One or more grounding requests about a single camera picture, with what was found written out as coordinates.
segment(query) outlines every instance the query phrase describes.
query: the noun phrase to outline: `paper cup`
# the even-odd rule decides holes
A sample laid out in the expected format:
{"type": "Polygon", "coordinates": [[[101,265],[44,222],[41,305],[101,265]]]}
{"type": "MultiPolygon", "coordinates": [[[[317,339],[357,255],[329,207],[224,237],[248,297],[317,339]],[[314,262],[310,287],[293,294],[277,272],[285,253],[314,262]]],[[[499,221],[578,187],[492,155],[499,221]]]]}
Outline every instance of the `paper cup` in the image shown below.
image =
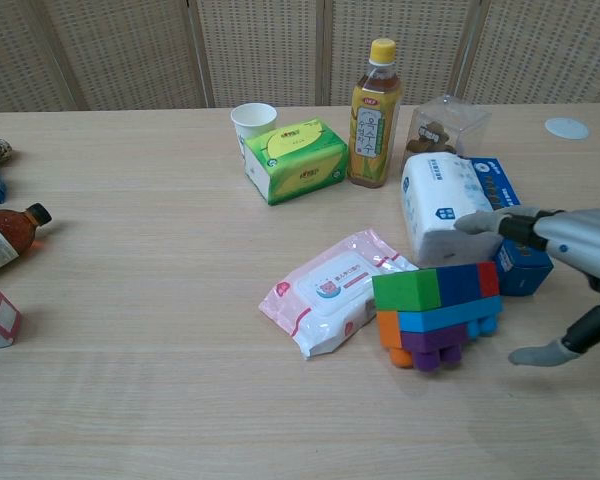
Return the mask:
{"type": "Polygon", "coordinates": [[[236,127],[240,152],[244,159],[244,141],[273,130],[278,112],[266,103],[245,103],[231,110],[231,120],[236,127]]]}

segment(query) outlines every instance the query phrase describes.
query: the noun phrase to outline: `white disc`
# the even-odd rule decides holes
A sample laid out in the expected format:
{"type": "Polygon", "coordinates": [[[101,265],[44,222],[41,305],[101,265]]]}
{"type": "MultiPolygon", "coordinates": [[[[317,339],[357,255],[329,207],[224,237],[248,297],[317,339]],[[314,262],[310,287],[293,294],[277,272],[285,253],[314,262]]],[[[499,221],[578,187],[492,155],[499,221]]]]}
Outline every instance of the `white disc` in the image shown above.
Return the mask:
{"type": "Polygon", "coordinates": [[[589,127],[575,118],[550,118],[544,122],[544,126],[554,135],[569,140],[582,140],[589,136],[589,127]]]}

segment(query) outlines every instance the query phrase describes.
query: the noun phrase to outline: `orange block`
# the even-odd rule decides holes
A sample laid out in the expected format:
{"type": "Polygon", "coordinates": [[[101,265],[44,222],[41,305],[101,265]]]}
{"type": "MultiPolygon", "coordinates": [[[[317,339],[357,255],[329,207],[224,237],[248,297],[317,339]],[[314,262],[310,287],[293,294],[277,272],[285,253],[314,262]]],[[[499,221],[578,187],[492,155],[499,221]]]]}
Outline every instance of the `orange block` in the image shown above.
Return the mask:
{"type": "Polygon", "coordinates": [[[380,343],[385,348],[402,348],[400,337],[400,322],[398,312],[379,311],[376,314],[378,332],[380,332],[380,343]]]}
{"type": "Polygon", "coordinates": [[[389,359],[396,367],[413,367],[413,358],[411,352],[403,350],[402,348],[390,348],[389,359]]]}

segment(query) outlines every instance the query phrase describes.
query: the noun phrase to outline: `purple block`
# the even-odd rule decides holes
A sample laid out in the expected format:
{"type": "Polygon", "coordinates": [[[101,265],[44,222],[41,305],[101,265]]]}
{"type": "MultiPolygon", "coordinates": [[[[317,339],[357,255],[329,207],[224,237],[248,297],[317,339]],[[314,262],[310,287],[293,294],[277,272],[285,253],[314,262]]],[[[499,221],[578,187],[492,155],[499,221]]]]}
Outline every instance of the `purple block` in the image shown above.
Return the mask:
{"type": "Polygon", "coordinates": [[[462,360],[462,347],[453,345],[440,350],[440,360],[444,363],[458,363],[462,360]]]}
{"type": "Polygon", "coordinates": [[[402,337],[402,348],[410,352],[421,353],[462,345],[469,341],[466,323],[423,333],[400,332],[400,336],[402,337]]]}
{"type": "Polygon", "coordinates": [[[440,352],[414,352],[413,364],[421,372],[431,372],[440,366],[440,352]]]}

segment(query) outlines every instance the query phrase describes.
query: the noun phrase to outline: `clear plastic box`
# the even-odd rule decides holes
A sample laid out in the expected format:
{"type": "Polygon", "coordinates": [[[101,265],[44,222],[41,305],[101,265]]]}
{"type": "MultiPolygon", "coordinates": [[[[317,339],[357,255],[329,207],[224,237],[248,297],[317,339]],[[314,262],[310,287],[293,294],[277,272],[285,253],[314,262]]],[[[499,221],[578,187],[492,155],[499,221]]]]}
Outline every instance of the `clear plastic box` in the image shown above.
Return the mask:
{"type": "Polygon", "coordinates": [[[415,153],[476,155],[491,114],[451,95],[442,95],[413,111],[402,168],[415,153]]]}

